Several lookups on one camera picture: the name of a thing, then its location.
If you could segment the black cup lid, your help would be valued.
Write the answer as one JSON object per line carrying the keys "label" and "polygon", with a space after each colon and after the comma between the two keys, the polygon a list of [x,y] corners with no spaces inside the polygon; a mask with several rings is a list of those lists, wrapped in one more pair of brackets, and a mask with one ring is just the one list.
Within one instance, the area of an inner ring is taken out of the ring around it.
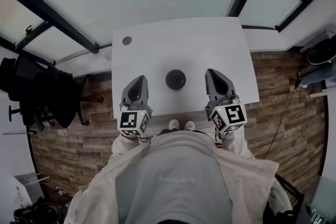
{"label": "black cup lid", "polygon": [[171,70],[165,78],[166,85],[174,91],[181,90],[186,84],[186,76],[180,70]]}

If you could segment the frosted glass panel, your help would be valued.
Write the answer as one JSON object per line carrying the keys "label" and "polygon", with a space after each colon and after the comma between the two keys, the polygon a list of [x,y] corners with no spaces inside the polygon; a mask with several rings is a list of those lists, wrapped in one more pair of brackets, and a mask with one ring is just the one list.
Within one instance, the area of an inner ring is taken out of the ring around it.
{"label": "frosted glass panel", "polygon": [[307,205],[330,224],[336,224],[336,181],[318,176],[307,198]]}

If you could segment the person's black trouser legs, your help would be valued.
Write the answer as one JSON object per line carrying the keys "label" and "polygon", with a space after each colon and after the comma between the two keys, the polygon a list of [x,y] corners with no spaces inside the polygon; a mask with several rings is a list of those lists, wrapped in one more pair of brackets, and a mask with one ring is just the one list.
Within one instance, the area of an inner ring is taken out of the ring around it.
{"label": "person's black trouser legs", "polygon": [[162,130],[159,134],[159,135],[164,135],[164,134],[169,134],[169,133],[173,133],[173,132],[180,132],[180,131],[183,131],[183,132],[193,132],[193,133],[198,133],[198,134],[204,134],[204,135],[207,135],[206,133],[204,132],[201,132],[201,131],[198,131],[198,130],[179,130],[179,129],[164,129]]}

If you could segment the person's right forearm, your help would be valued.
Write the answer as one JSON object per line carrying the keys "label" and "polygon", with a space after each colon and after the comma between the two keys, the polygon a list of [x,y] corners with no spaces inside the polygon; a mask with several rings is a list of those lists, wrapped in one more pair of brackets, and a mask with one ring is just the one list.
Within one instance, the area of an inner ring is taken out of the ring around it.
{"label": "person's right forearm", "polygon": [[248,149],[244,127],[232,132],[219,134],[219,139],[222,143],[222,149],[241,157],[255,159],[252,152]]}

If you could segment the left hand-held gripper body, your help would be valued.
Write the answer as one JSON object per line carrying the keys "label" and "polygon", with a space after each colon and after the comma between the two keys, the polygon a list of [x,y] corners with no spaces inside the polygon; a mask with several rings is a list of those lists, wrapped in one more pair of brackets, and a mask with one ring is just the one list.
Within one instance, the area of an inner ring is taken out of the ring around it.
{"label": "left hand-held gripper body", "polygon": [[117,119],[118,130],[126,137],[147,137],[145,130],[151,119],[149,106],[137,106],[122,103],[120,117]]}

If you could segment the black office chair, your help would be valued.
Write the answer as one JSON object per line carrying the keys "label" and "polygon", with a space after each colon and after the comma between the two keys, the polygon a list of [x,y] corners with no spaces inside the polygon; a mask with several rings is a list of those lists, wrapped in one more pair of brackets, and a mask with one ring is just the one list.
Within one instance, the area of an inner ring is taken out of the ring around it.
{"label": "black office chair", "polygon": [[0,90],[6,92],[19,108],[8,109],[8,115],[19,113],[27,127],[36,124],[42,131],[44,122],[67,128],[77,116],[89,125],[81,113],[81,102],[102,103],[103,97],[83,96],[87,78],[77,83],[72,74],[53,65],[43,67],[29,57],[4,58],[0,63]]}

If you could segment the person's torso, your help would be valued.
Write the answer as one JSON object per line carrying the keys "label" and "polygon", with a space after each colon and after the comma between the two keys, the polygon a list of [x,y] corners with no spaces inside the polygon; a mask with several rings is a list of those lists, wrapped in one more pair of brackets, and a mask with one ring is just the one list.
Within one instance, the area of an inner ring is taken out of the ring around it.
{"label": "person's torso", "polygon": [[204,134],[159,135],[119,157],[75,194],[65,224],[263,224],[266,207],[292,209],[278,164],[215,146]]}

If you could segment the person's left forearm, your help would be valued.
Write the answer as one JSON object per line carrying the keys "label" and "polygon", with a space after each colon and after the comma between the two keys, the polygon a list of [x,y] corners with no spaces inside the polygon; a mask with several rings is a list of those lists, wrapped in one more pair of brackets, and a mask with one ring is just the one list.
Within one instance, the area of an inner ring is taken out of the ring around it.
{"label": "person's left forearm", "polygon": [[148,149],[149,145],[149,140],[145,142],[142,142],[138,138],[131,140],[129,137],[120,134],[112,143],[111,156],[108,162],[114,162],[115,159],[123,156],[132,158],[141,155]]}

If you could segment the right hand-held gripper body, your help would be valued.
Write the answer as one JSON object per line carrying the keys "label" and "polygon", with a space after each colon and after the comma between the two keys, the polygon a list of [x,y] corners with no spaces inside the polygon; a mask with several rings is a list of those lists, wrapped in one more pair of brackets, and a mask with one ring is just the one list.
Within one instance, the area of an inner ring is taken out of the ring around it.
{"label": "right hand-held gripper body", "polygon": [[237,95],[209,101],[205,111],[208,120],[215,125],[216,134],[236,131],[247,123],[245,106]]}

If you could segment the black backpack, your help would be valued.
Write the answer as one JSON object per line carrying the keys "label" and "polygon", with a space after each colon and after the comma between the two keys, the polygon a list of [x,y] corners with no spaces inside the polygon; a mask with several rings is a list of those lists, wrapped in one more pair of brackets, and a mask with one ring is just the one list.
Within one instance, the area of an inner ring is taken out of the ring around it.
{"label": "black backpack", "polygon": [[50,199],[42,196],[29,206],[16,209],[12,224],[59,224],[60,209]]}

